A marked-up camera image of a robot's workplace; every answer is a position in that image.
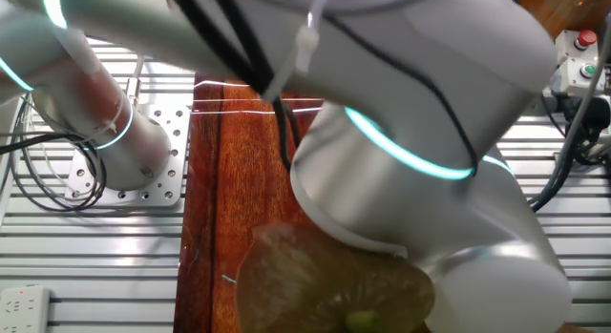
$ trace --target power strip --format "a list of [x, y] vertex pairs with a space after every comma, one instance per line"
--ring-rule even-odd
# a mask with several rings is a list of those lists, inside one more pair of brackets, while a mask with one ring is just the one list
[[42, 286], [5, 289], [0, 294], [0, 333], [45, 333], [49, 289]]

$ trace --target mounting plate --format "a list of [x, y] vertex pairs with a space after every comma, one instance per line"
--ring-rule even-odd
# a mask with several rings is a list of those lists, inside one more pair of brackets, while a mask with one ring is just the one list
[[[141, 113], [155, 120], [168, 134], [170, 139], [170, 158], [165, 169], [147, 186], [133, 191], [105, 189], [94, 208], [151, 208], [176, 205], [182, 193], [182, 175], [186, 164], [187, 139], [191, 111], [186, 106], [147, 104], [138, 108]], [[183, 134], [174, 135], [180, 130]], [[74, 153], [68, 184], [77, 191], [66, 189], [66, 196], [85, 198], [93, 184], [93, 177], [87, 167], [85, 157]]]

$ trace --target green button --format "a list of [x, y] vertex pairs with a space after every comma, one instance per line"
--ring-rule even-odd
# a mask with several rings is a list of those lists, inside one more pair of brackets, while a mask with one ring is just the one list
[[592, 75], [594, 75], [594, 73], [596, 72], [596, 66], [594, 65], [585, 65], [583, 69], [585, 70], [586, 73], [592, 74]]

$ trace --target wooden board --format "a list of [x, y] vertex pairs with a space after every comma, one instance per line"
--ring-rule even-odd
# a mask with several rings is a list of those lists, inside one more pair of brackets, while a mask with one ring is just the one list
[[[196, 84], [203, 80], [196, 78]], [[283, 97], [296, 110], [303, 136], [317, 113], [309, 108], [322, 100]], [[271, 105], [248, 87], [199, 85], [191, 116], [176, 333], [240, 332], [235, 284], [223, 276], [236, 277], [252, 243], [251, 229], [278, 221], [309, 219], [280, 160]]]

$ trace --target black wire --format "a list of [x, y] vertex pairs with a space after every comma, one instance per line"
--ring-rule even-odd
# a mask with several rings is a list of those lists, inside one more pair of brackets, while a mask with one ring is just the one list
[[[22, 104], [22, 107], [19, 109], [19, 112], [17, 114], [17, 120], [14, 126], [14, 131], [16, 132], [17, 139], [21, 139], [22, 138], [21, 133], [24, 133], [23, 121], [25, 118], [26, 109], [27, 109], [27, 103], [26, 101], [24, 101], [24, 103]], [[84, 198], [82, 202], [80, 202], [77, 205], [68, 205], [57, 199], [58, 194], [55, 191], [53, 191], [52, 189], [50, 189], [44, 183], [40, 175], [37, 174], [35, 170], [33, 169], [32, 159], [30, 158], [27, 147], [23, 147], [25, 144], [21, 143], [22, 141], [13, 143], [13, 141], [15, 140], [15, 136], [11, 136], [11, 145], [14, 147], [19, 146], [19, 149], [24, 150], [24, 162], [26, 163], [26, 166], [30, 174], [32, 175], [32, 179], [34, 180], [36, 185], [38, 185], [38, 187], [42, 190], [42, 192], [51, 201], [59, 205], [61, 209], [47, 206], [41, 203], [40, 201], [36, 200], [30, 193], [28, 193], [25, 186], [21, 182], [20, 176], [17, 174], [17, 153], [16, 153], [17, 150], [12, 151], [10, 154], [10, 169], [12, 172], [13, 180], [15, 184], [17, 185], [17, 187], [19, 188], [19, 190], [21, 190], [21, 192], [23, 193], [24, 197], [26, 197], [29, 201], [31, 201], [32, 203], [34, 203], [35, 205], [37, 205], [38, 207], [44, 210], [54, 211], [54, 212], [63, 212], [63, 213], [71, 212], [71, 211], [82, 211], [82, 210], [86, 210], [94, 206], [103, 195], [104, 189], [106, 188], [106, 179], [107, 179], [106, 167], [104, 165], [103, 160], [100, 158], [98, 151], [95, 149], [93, 144], [91, 144], [89, 141], [83, 142], [83, 136], [79, 136], [79, 135], [66, 135], [65, 138], [69, 139], [76, 146], [76, 148], [79, 149], [79, 151], [85, 156], [89, 166], [91, 166], [92, 175], [94, 177], [94, 183], [92, 185], [91, 193], [86, 198]], [[96, 160], [98, 161], [97, 164], [94, 162], [92, 156], [94, 156]]]
[[560, 166], [561, 167], [560, 173], [558, 174], [558, 179], [556, 180], [556, 182], [554, 183], [550, 191], [546, 192], [545, 194], [541, 194], [541, 196], [537, 197], [537, 199], [535, 200], [534, 198], [531, 198], [531, 200], [529, 200], [529, 203], [532, 204], [531, 209], [533, 209], [535, 213], [539, 209], [541, 209], [545, 204], [547, 204], [550, 200], [552, 200], [552, 198], [558, 193], [558, 191], [564, 185], [564, 182], [568, 178], [569, 173], [571, 172], [571, 168], [573, 167], [573, 158], [575, 156], [575, 150], [576, 150], [576, 146], [574, 145], [571, 148], [571, 150], [569, 151], [569, 153], [567, 154], [568, 155], [567, 159], [564, 160], [564, 162], [560, 161], [562, 162]]
[[558, 131], [562, 134], [562, 136], [566, 137], [566, 133], [560, 128], [560, 126], [556, 122], [556, 119], [552, 116], [552, 112], [550, 111], [550, 108], [547, 106], [545, 95], [542, 94], [540, 99], [541, 99], [541, 103], [543, 103], [543, 109], [545, 109], [545, 113], [547, 113], [547, 116], [550, 117], [550, 121], [552, 122], [552, 124], [554, 124], [554, 126], [556, 127], [556, 129], [558, 129]]
[[18, 151], [24, 148], [28, 148], [30, 146], [40, 144], [43, 142], [55, 141], [58, 139], [70, 138], [70, 137], [71, 137], [70, 134], [57, 134], [57, 133], [43, 134], [42, 136], [29, 138], [23, 141], [19, 141], [17, 143], [11, 143], [9, 145], [0, 147], [0, 156], [7, 154], [7, 153], [14, 152], [14, 151]]
[[[250, 28], [248, 21], [244, 17], [242, 10], [240, 10], [235, 0], [217, 0], [217, 3], [221, 7], [225, 17], [227, 20], [229, 20], [231, 27], [238, 36], [246, 55], [248, 55], [252, 69], [255, 70], [259, 77], [263, 79], [264, 89], [262, 89], [259, 93], [264, 93], [269, 84], [271, 84], [271, 82], [274, 80], [274, 70], [271, 68], [269, 61], [267, 60], [267, 56], [265, 56], [265, 53], [263, 52], [261, 43], [259, 43], [259, 40], [257, 40], [257, 36]], [[280, 98], [276, 98], [272, 104], [274, 105], [274, 110], [280, 109], [278, 106], [284, 106], [284, 111], [290, 122], [295, 148], [299, 147], [299, 125], [294, 113], [290, 109], [290, 106], [283, 103]]]
[[290, 106], [284, 103], [284, 110], [286, 111], [286, 117], [288, 118], [288, 126], [290, 127], [290, 133], [293, 136], [293, 144], [295, 145], [295, 150], [299, 147], [301, 143], [301, 133], [299, 132], [299, 122], [297, 121], [297, 117], [295, 117], [295, 113], [290, 108]]
[[437, 87], [437, 85], [435, 85], [432, 79], [430, 79], [428, 76], [418, 71], [415, 67], [403, 64], [399, 62], [398, 60], [394, 59], [393, 57], [382, 52], [381, 50], [379, 50], [377, 47], [370, 44], [367, 40], [365, 40], [363, 37], [358, 35], [356, 32], [350, 29], [346, 24], [342, 23], [339, 19], [335, 18], [334, 16], [330, 14], [324, 14], [323, 17], [329, 24], [331, 24], [337, 30], [343, 32], [346, 36], [348, 36], [352, 41], [354, 41], [356, 44], [361, 46], [367, 52], [377, 57], [379, 60], [385, 62], [389, 66], [392, 66], [397, 71], [418, 81], [420, 84], [422, 84], [427, 89], [429, 89], [429, 91], [431, 91], [437, 97], [437, 99], [439, 100], [443, 108], [445, 109], [446, 113], [450, 117], [450, 120], [452, 121], [454, 127], [458, 131], [458, 135], [460, 136], [460, 139], [462, 140], [463, 144], [465, 145], [465, 148], [467, 149], [467, 153], [469, 154], [469, 157], [471, 158], [471, 163], [473, 167], [473, 175], [475, 175], [475, 173], [477, 172], [477, 165], [479, 163], [479, 157], [477, 157], [475, 148], [472, 145], [469, 138], [467, 137], [467, 133], [465, 132], [464, 128], [462, 127], [462, 124], [460, 124], [460, 120], [458, 119], [458, 116], [456, 115], [452, 106], [448, 102], [448, 99], [441, 92], [441, 90], [439, 90], [439, 88]]
[[[242, 55], [227, 40], [221, 31], [212, 23], [210, 18], [200, 9], [196, 0], [175, 0], [191, 25], [200, 37], [207, 43], [214, 54], [241, 80], [246, 82], [257, 93], [262, 94], [267, 84], [264, 79], [251, 69], [250, 65], [242, 58]], [[288, 132], [286, 129], [286, 117], [284, 105], [280, 99], [272, 102], [276, 123], [278, 125], [280, 157], [284, 167], [290, 169], [288, 157]]]

